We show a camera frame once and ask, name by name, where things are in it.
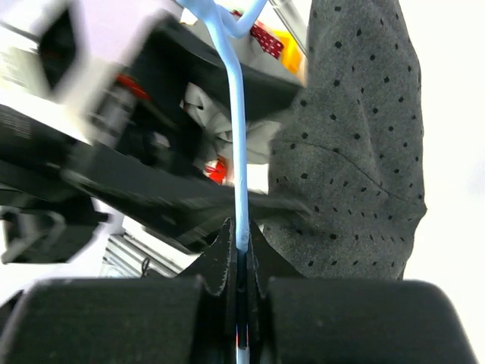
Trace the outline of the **blue hanger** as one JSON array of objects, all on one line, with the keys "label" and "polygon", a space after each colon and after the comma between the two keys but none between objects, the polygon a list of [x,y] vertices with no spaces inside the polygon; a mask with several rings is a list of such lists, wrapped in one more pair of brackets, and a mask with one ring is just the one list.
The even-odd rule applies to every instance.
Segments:
[{"label": "blue hanger", "polygon": [[238,349],[236,350],[236,361],[249,363],[247,252],[250,228],[246,161],[246,104],[241,64],[229,38],[240,38],[249,33],[266,2],[254,1],[238,20],[234,19],[230,11],[212,0],[182,0],[178,4],[205,23],[214,47],[227,69],[233,133],[235,245],[237,249],[236,328]]}]

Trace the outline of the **white red floral skirt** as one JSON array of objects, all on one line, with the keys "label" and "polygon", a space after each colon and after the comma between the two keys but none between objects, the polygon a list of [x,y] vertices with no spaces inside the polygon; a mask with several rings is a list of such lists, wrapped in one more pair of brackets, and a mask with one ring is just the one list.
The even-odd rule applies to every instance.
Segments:
[{"label": "white red floral skirt", "polygon": [[[208,162],[224,160],[227,177],[233,176],[233,132],[230,119],[198,86],[189,84],[184,97],[184,108],[202,127],[207,136],[202,155]],[[246,156],[250,165],[266,165],[270,158],[270,141],[280,128],[271,120],[249,122],[246,125]]]}]

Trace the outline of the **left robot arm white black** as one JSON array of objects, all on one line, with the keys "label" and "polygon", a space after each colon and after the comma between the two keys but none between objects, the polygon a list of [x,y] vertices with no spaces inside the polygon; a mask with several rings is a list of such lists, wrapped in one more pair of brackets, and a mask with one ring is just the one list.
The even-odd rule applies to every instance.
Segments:
[{"label": "left robot arm white black", "polygon": [[42,99],[1,103],[4,263],[66,262],[107,217],[101,201],[187,253],[210,245],[234,193],[203,174],[206,132],[182,107],[195,83],[229,108],[224,65],[174,17],[163,18],[127,68],[114,69],[93,105],[68,116]]}]

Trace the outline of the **dark grey dotted skirt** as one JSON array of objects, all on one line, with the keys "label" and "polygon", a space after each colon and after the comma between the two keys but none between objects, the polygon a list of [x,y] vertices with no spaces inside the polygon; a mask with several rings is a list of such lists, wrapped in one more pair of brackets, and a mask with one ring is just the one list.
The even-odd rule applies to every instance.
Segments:
[{"label": "dark grey dotted skirt", "polygon": [[265,236],[311,278],[399,280],[427,211],[421,69],[399,3],[313,2],[307,69],[268,182],[311,213]]}]

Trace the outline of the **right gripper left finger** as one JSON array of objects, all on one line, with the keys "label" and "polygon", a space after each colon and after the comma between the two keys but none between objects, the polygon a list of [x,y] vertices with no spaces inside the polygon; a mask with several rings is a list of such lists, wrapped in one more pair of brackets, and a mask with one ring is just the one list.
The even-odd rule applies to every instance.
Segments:
[{"label": "right gripper left finger", "polygon": [[175,278],[58,279],[22,296],[3,363],[233,363],[233,222]]}]

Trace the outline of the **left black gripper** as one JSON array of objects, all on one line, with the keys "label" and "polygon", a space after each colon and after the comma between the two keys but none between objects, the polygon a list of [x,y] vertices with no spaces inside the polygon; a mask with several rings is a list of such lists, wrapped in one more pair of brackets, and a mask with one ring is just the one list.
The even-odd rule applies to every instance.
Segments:
[{"label": "left black gripper", "polygon": [[130,79],[110,86],[91,114],[100,126],[92,144],[1,148],[1,204],[47,215],[61,230],[76,224],[93,229],[103,220],[89,201],[96,198],[168,242],[199,252],[236,217],[236,208],[232,188],[173,175],[192,173],[207,140],[184,97],[192,83],[228,116],[226,68],[213,47],[164,17],[128,72]]}]

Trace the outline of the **red white polka-dot skirt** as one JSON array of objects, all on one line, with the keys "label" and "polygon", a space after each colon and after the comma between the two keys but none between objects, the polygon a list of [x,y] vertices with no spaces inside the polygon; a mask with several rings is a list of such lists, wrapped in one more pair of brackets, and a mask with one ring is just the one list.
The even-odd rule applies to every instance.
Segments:
[{"label": "red white polka-dot skirt", "polygon": [[254,22],[249,34],[258,42],[264,52],[276,59],[281,59],[285,47],[284,43],[262,22],[259,20]]}]

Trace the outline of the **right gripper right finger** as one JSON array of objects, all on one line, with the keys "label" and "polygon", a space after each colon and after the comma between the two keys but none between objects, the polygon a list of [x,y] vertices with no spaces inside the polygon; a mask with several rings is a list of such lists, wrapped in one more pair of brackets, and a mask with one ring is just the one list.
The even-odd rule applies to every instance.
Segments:
[{"label": "right gripper right finger", "polygon": [[252,363],[476,362],[455,308],[422,281],[308,279],[251,224]]}]

